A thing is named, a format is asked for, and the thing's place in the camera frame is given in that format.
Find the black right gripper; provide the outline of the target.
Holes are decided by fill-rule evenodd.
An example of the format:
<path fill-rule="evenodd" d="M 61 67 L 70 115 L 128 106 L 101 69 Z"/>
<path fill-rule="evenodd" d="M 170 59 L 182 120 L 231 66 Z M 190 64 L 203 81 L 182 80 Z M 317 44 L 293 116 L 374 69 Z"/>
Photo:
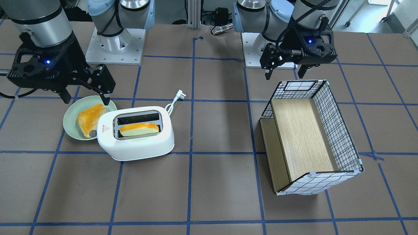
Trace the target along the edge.
<path fill-rule="evenodd" d="M 105 64 L 89 67 L 75 36 L 50 47 L 36 46 L 29 33 L 21 33 L 22 45 L 17 49 L 7 78 L 21 88 L 51 90 L 65 104 L 72 96 L 68 85 L 82 85 L 96 92 L 103 105 L 110 103 L 116 82 Z"/>

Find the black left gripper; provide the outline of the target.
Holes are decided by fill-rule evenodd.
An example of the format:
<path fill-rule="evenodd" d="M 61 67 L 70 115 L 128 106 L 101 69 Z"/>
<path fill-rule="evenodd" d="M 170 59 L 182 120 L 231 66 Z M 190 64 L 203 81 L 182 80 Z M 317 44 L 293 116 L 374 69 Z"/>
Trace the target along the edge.
<path fill-rule="evenodd" d="M 306 72 L 317 64 L 333 62 L 338 54 L 334 46 L 333 31 L 327 21 L 321 21 L 318 28 L 306 28 L 296 24 L 285 34 L 281 47 L 267 43 L 260 57 L 261 68 L 269 80 L 273 70 L 293 58 L 292 51 L 300 51 L 292 61 L 301 65 L 297 76 L 303 79 Z"/>

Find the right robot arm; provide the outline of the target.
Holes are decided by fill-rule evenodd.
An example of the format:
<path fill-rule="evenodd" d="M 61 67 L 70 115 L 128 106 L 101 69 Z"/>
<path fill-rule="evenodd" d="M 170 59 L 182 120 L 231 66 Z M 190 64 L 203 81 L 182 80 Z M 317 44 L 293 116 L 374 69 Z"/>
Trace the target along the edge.
<path fill-rule="evenodd" d="M 154 0 L 88 0 L 88 13 L 96 33 L 91 41 L 95 67 L 86 58 L 60 0 L 2 0 L 1 7 L 19 30 L 22 45 L 10 70 L 2 76 L 20 88 L 50 90 L 69 103 L 67 86 L 78 85 L 96 92 L 104 105 L 110 102 L 115 80 L 105 63 L 139 64 L 144 36 L 155 21 Z"/>

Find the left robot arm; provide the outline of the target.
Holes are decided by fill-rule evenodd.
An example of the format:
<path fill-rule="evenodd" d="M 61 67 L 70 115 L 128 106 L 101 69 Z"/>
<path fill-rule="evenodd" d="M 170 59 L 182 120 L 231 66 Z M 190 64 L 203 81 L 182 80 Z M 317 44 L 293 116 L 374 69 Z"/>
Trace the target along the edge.
<path fill-rule="evenodd" d="M 239 33 L 259 33 L 264 40 L 260 67 L 267 80 L 285 63 L 300 65 L 298 76 L 337 58 L 328 16 L 338 0 L 238 0 L 233 27 Z"/>

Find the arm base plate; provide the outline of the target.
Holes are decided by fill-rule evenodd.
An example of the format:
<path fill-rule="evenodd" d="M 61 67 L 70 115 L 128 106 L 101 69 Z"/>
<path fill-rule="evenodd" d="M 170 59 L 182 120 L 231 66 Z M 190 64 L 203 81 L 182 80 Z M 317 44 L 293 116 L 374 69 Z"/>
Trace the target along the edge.
<path fill-rule="evenodd" d="M 104 37 L 93 31 L 86 61 L 89 64 L 140 65 L 145 43 L 145 29 L 124 29 L 113 37 Z"/>
<path fill-rule="evenodd" d="M 260 69 L 260 57 L 269 41 L 261 33 L 241 33 L 241 39 L 245 67 L 248 69 Z"/>

